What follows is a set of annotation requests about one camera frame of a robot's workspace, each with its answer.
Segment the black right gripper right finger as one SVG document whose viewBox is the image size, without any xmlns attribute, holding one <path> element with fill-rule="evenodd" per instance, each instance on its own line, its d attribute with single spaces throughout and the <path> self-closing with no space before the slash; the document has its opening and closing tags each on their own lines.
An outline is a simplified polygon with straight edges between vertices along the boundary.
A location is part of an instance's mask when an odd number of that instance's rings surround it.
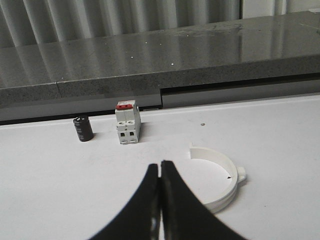
<svg viewBox="0 0 320 240">
<path fill-rule="evenodd" d="M 166 240 L 244 239 L 198 200 L 169 160 L 161 162 L 161 197 Z"/>
</svg>

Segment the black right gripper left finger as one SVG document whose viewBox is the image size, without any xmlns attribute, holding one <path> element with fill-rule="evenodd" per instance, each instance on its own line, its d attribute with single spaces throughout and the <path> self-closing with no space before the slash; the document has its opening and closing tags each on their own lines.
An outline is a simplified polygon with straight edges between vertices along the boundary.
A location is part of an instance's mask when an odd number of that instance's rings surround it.
<svg viewBox="0 0 320 240">
<path fill-rule="evenodd" d="M 158 165 L 150 164 L 139 187 L 116 217 L 92 240 L 157 240 L 161 204 Z"/>
</svg>

